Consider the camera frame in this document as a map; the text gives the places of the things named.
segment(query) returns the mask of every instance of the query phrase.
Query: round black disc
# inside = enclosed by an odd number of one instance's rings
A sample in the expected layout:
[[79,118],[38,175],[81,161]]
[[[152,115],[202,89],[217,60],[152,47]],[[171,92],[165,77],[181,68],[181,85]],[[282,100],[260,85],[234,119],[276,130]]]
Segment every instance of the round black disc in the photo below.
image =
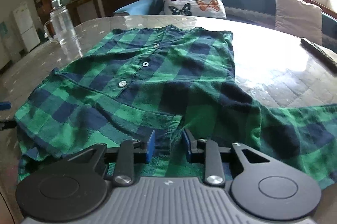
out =
[[38,171],[19,183],[16,200],[27,216],[45,222],[64,222],[92,212],[106,194],[106,182],[94,172],[48,174]]
[[245,211],[259,218],[290,221],[311,214],[321,199],[315,180],[283,163],[266,168],[252,164],[231,185],[231,195]]

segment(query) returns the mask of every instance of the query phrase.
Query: green plaid shirt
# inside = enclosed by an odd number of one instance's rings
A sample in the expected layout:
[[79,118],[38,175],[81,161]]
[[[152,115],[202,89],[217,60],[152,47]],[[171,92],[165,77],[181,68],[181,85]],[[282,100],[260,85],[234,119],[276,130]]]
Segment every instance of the green plaid shirt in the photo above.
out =
[[245,143],[321,188],[337,181],[337,105],[262,106],[234,82],[232,38],[200,27],[115,29],[83,58],[53,70],[15,115],[19,180],[65,154],[146,140],[153,130],[154,158],[136,165],[138,176],[201,176],[202,165],[188,164],[181,144],[189,128],[220,146]]

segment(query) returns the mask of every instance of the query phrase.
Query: beige cushion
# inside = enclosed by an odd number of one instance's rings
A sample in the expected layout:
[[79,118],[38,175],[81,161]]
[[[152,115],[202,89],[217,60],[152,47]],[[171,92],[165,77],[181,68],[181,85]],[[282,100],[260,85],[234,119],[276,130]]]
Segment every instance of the beige cushion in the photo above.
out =
[[322,9],[303,0],[276,0],[275,30],[322,45]]

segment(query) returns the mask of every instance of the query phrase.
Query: glossy tabletop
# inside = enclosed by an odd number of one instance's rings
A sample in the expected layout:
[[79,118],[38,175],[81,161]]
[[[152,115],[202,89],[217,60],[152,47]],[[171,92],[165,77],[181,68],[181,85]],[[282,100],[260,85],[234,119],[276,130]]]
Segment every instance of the glossy tabletop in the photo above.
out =
[[[301,107],[337,103],[337,78],[301,47],[300,39],[272,29],[219,19],[193,16],[117,16],[87,21],[75,28],[86,53],[112,29],[196,26],[211,31],[233,32],[235,80],[253,98],[269,107]],[[335,60],[337,55],[324,50]],[[33,89],[55,67],[70,61],[58,43],[34,49],[0,78],[0,101],[12,109],[0,112],[11,118]],[[15,203],[16,165],[19,156],[15,130],[0,136],[1,184]]]

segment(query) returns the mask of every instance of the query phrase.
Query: glass handle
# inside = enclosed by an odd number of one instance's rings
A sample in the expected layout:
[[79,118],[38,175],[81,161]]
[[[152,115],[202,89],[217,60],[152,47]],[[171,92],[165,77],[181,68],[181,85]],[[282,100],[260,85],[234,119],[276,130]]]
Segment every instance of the glass handle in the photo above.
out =
[[51,42],[58,42],[57,39],[52,38],[52,36],[50,35],[50,33],[49,33],[48,29],[47,29],[47,24],[48,24],[48,23],[51,23],[51,22],[50,22],[50,21],[47,21],[47,22],[44,24],[44,26],[43,26],[44,31],[47,33],[47,36],[48,36],[48,38],[49,38],[49,40],[50,40]]

